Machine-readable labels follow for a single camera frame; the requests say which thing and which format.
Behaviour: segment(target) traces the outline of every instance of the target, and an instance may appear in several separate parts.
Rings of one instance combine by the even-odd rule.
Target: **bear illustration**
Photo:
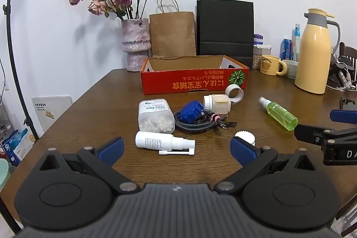
[[[268,71],[269,70],[269,68],[271,67],[271,64],[270,63],[268,63],[268,62],[262,62],[262,67],[263,67],[263,70],[264,71]]]

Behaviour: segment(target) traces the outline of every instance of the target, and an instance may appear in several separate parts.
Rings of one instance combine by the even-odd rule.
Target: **blue gripper pad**
[[[238,136],[231,139],[231,155],[245,167],[260,156],[260,149],[246,142]]]
[[[122,157],[123,153],[124,140],[121,137],[115,137],[105,145],[94,150],[94,155],[110,167]]]
[[[334,122],[357,124],[357,111],[332,110],[330,119]]]

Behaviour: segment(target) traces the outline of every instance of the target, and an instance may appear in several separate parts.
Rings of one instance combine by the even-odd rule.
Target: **yellow mug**
[[[279,72],[279,65],[283,67],[281,72]],[[270,76],[285,76],[288,73],[288,66],[278,57],[262,55],[260,72]]]

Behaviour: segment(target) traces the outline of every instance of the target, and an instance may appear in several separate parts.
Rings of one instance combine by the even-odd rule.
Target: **red cardboard box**
[[[144,95],[225,90],[247,86],[249,68],[227,56],[148,58],[141,70]]]

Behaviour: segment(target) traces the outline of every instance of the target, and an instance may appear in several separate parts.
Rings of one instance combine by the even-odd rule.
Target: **floor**
[[[352,220],[352,224],[357,222],[357,205],[347,214],[346,217],[342,217],[338,221],[334,221],[331,229],[336,233],[340,234],[343,226],[348,228],[349,225],[346,223],[346,218],[348,220]],[[350,235],[345,236],[346,238],[357,238],[357,231],[351,233]],[[0,238],[11,238],[13,236],[13,232],[10,230],[8,225],[6,224],[4,218],[0,215]]]

